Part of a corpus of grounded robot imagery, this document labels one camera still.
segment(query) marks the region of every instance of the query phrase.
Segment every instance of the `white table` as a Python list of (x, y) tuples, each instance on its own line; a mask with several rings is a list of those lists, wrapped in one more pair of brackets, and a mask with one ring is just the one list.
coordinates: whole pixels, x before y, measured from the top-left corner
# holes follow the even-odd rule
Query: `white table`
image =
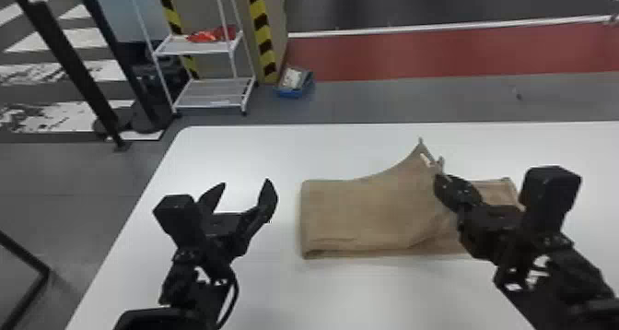
[(174, 245), (152, 215), (166, 194), (197, 197), (225, 181), (217, 210), (255, 205), (264, 178), (279, 205), (234, 263), (239, 303), (226, 330), (529, 329), (494, 288), (491, 264), (467, 257), (304, 261), (298, 193), (310, 178), (382, 171), (422, 136), (447, 172), (510, 176), (558, 164), (584, 178), (564, 232), (619, 290), (619, 123), (362, 124), (192, 127), (179, 133), (68, 325), (111, 330), (125, 310), (157, 306)]

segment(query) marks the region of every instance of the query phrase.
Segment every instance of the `gray floor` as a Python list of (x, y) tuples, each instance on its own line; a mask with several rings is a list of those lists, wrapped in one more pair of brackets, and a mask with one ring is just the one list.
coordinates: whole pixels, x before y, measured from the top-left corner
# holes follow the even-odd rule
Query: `gray floor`
[[(126, 153), (106, 143), (0, 145), (0, 228), (55, 272), (20, 328), (64, 328), (185, 126), (616, 120), (618, 92), (619, 73), (331, 82), (301, 100), (278, 99), (260, 87), (248, 117), (236, 110), (188, 112), (160, 142), (133, 143)], [(0, 259), (0, 310), (7, 310), (29, 277), (6, 254)]]

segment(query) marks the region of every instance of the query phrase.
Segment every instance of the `black robotic arm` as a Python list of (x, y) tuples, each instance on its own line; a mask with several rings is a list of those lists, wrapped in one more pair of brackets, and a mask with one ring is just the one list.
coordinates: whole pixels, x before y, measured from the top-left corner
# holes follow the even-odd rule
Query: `black robotic arm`
[(458, 216), (460, 242), (496, 265), (496, 287), (537, 330), (619, 329), (619, 300), (561, 227), (580, 177), (557, 166), (530, 169), (520, 203), (490, 206), (472, 184), (437, 175), (437, 198)]

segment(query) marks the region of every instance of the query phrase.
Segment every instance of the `burlap cloth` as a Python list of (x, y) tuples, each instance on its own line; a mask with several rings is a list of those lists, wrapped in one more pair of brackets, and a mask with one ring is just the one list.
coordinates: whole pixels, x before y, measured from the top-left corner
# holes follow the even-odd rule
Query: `burlap cloth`
[[(347, 181), (305, 181), (303, 257), (464, 253), (455, 215), (434, 196), (434, 176), (442, 168), (443, 160), (434, 160), (420, 140), (386, 171)], [(520, 205), (509, 178), (473, 184), (490, 205)]]

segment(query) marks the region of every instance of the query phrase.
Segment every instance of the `small device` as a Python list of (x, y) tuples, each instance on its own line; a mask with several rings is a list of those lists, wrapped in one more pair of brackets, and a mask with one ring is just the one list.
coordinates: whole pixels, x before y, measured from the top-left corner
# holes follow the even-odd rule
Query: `small device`
[(314, 83), (314, 74), (300, 67), (288, 66), (275, 91), (283, 98), (300, 98)]

